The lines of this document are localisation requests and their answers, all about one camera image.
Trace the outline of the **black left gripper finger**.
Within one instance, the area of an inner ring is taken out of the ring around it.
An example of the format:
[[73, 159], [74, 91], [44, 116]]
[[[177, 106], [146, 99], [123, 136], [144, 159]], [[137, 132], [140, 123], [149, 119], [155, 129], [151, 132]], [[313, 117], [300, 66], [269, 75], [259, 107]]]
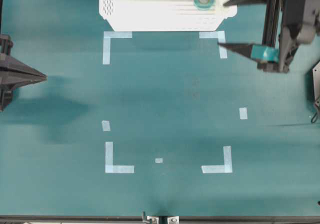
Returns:
[[12, 56], [1, 54], [0, 57], [0, 85], [7, 90], [14, 90], [22, 86], [47, 80], [45, 74]]

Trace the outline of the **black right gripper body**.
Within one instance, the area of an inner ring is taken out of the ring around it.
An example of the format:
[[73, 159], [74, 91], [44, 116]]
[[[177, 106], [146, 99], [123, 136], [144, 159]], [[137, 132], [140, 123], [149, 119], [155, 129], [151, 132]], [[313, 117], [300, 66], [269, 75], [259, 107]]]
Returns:
[[282, 11], [277, 61], [262, 61], [257, 68], [265, 72], [287, 73], [302, 44], [310, 44], [320, 33], [320, 0], [264, 0], [267, 4], [265, 40], [275, 37], [279, 11]]

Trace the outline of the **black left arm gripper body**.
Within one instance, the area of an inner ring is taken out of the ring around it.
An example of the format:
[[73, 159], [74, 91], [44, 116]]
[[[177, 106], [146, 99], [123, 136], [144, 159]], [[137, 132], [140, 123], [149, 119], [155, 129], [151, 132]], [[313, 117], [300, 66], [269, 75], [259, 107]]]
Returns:
[[[13, 42], [9, 35], [1, 35], [0, 36], [0, 53], [10, 55], [11, 48], [13, 47]], [[7, 90], [5, 87], [0, 87], [0, 109], [3, 111], [5, 107], [12, 101], [13, 98], [13, 90]]]

